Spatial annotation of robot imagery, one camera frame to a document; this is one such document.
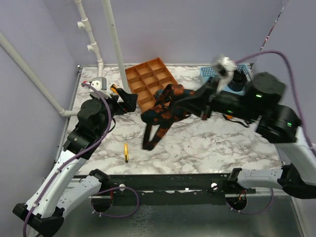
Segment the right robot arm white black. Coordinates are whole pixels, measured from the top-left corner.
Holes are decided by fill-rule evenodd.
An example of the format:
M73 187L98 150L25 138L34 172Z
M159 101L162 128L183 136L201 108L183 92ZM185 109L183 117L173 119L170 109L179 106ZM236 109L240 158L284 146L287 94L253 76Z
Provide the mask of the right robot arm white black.
M206 120L212 112L231 115L244 121L258 121L256 133L282 150L290 163L281 168L246 170L235 168L227 180L232 193L250 188L283 190L300 199L316 197L316 159L303 136L302 120L288 106L281 105L286 85L273 75L256 74L238 95L222 91L216 95L218 81L208 81L192 94L176 101L193 115Z

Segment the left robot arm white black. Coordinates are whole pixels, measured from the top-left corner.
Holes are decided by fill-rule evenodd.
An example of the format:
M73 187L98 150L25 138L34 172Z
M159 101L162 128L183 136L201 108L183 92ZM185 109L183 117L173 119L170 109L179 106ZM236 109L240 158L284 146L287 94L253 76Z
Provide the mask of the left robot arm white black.
M36 193L26 202L18 203L13 213L38 235L54 236L66 216L85 199L103 195L113 188L109 175L95 169L70 191L65 191L76 173L90 159L110 132L115 115L134 112L138 95L118 88L106 95L95 89L77 114L78 123L68 135L53 169Z

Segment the black orange floral tie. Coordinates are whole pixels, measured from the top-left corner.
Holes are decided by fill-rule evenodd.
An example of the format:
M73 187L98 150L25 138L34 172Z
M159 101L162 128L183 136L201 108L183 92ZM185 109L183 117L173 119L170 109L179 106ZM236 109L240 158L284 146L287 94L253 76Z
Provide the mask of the black orange floral tie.
M153 150L174 123L191 116L188 111L172 107L173 85L169 84L164 89L162 102L156 101L153 107L141 114L141 120L146 124L142 143L144 150Z

